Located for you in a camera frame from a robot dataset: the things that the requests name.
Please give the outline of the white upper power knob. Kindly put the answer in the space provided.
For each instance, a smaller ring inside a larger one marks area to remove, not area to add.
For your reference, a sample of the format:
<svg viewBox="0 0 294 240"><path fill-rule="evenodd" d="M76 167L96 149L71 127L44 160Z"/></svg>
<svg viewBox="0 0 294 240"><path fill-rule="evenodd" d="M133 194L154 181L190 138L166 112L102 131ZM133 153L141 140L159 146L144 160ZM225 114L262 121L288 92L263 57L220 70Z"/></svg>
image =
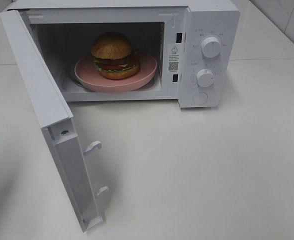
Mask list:
<svg viewBox="0 0 294 240"><path fill-rule="evenodd" d="M217 36L208 36L201 42L201 52L207 58L214 58L221 53L222 42Z"/></svg>

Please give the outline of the glass microwave turntable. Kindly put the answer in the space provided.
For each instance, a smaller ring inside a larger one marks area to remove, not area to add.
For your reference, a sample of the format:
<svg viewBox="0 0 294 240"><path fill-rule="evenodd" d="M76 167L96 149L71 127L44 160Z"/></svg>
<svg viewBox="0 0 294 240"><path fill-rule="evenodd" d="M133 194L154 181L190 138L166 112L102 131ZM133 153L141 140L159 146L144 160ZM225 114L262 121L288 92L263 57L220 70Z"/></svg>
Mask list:
<svg viewBox="0 0 294 240"><path fill-rule="evenodd" d="M63 81L62 87L64 90L66 91L92 91L90 89L85 88L80 81L78 80L78 78L75 75L75 71L69 70L67 72L67 78ZM148 82L146 85L132 90L132 91L159 91L161 89L161 78L160 78L160 73L159 70L157 69L155 72L154 77L151 79L150 82Z"/></svg>

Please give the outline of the white microwave oven body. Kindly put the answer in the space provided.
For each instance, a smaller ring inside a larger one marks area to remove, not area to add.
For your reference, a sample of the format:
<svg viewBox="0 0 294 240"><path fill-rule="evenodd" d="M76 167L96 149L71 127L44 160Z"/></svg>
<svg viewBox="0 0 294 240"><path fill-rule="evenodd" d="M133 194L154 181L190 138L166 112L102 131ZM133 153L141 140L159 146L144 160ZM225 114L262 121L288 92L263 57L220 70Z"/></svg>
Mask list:
<svg viewBox="0 0 294 240"><path fill-rule="evenodd" d="M219 103L240 12L229 0L18 0L17 10L29 19L31 35L67 102L177 100L182 108ZM119 93L63 89L68 71L90 53L93 40L105 32L127 36L135 49L157 61L160 90ZM218 37L219 55L207 58L201 43ZM210 69L214 83L200 87L196 75ZM204 104L193 96L204 92Z"/></svg>

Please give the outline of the white microwave door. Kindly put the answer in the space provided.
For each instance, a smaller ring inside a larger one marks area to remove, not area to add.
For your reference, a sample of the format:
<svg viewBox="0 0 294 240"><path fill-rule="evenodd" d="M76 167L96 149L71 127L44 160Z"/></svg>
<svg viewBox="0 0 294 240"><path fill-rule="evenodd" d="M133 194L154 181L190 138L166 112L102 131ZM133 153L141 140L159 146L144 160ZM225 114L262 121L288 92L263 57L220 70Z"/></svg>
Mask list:
<svg viewBox="0 0 294 240"><path fill-rule="evenodd" d="M0 13L9 44L60 178L83 232L103 221L96 204L107 186L93 191L85 155L102 147L97 140L82 148L73 114L35 43L29 19L17 10Z"/></svg>

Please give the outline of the toy hamburger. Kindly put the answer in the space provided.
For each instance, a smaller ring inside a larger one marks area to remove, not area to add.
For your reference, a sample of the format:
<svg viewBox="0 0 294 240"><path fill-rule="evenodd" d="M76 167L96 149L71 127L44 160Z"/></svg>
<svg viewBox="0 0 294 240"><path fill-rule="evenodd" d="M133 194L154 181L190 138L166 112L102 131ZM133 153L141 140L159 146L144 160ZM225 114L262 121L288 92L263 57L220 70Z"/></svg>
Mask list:
<svg viewBox="0 0 294 240"><path fill-rule="evenodd" d="M140 58L130 40L119 32L105 32L92 43L90 53L98 73L110 80L122 80L137 74Z"/></svg>

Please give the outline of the pink round plate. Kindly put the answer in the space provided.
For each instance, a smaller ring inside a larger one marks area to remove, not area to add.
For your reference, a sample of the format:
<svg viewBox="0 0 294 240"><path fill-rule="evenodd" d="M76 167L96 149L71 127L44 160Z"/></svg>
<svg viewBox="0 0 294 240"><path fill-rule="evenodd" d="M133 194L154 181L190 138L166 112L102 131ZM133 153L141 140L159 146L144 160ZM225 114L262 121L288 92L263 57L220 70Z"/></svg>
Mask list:
<svg viewBox="0 0 294 240"><path fill-rule="evenodd" d="M139 89L154 77L158 64L147 52L139 53L140 70L120 80L107 79L99 74L90 55L81 58L74 67L74 73L87 89L100 93L123 93Z"/></svg>

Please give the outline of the white timer knob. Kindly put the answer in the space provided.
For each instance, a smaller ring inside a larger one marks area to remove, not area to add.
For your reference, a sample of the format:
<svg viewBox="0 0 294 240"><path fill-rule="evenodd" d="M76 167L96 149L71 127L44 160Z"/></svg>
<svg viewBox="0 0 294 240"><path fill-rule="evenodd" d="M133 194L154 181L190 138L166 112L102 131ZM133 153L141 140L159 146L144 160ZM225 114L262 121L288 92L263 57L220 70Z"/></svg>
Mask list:
<svg viewBox="0 0 294 240"><path fill-rule="evenodd" d="M200 87L210 87L215 81L215 75L210 69L202 69L196 74L197 84Z"/></svg>

